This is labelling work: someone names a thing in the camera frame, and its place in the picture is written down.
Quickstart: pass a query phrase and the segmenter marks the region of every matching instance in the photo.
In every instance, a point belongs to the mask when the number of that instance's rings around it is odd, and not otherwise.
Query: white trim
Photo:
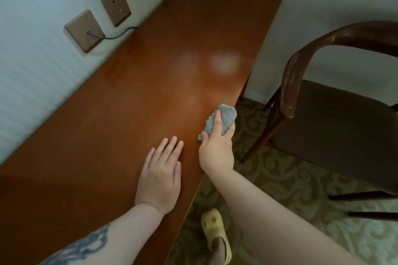
[[[245,90],[245,92],[243,93],[243,96],[245,98],[249,98],[253,101],[256,101],[256,102],[259,102],[262,104],[265,104],[271,98],[270,96],[266,96],[265,94],[262,94],[260,92],[248,90],[248,89]]]

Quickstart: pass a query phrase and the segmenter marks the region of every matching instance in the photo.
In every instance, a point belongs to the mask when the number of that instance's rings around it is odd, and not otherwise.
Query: chair seat
[[[272,107],[269,122],[277,112]],[[398,195],[398,114],[382,102],[303,80],[295,116],[277,130],[271,143]]]

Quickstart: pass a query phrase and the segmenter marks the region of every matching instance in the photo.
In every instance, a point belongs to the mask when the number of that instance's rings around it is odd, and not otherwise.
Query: wall socket
[[[77,17],[65,24],[65,28],[85,53],[90,52],[103,40],[87,35],[87,30],[92,31],[93,34],[98,36],[105,36],[101,26],[90,10],[84,10]]]
[[[131,15],[127,0],[101,0],[114,26],[119,26]]]

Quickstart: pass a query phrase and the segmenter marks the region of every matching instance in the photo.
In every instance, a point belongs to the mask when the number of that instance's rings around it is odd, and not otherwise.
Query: person's left hand
[[[177,138],[174,136],[166,147],[168,139],[162,140],[159,147],[149,152],[138,181],[135,205],[148,203],[163,217],[176,205],[181,189],[181,154],[184,143],[180,141],[174,149]]]

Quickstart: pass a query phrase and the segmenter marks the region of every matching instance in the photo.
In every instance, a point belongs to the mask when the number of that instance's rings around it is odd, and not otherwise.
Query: wall
[[[398,21],[397,0],[283,0],[255,62],[245,96],[259,102],[281,84],[289,57],[311,40],[350,23]],[[348,47],[315,54],[306,79],[398,103],[398,60]]]
[[[161,2],[127,1],[132,15],[115,28],[100,0],[0,0],[0,163],[126,39],[105,40],[84,54],[64,24],[87,8],[114,36]]]

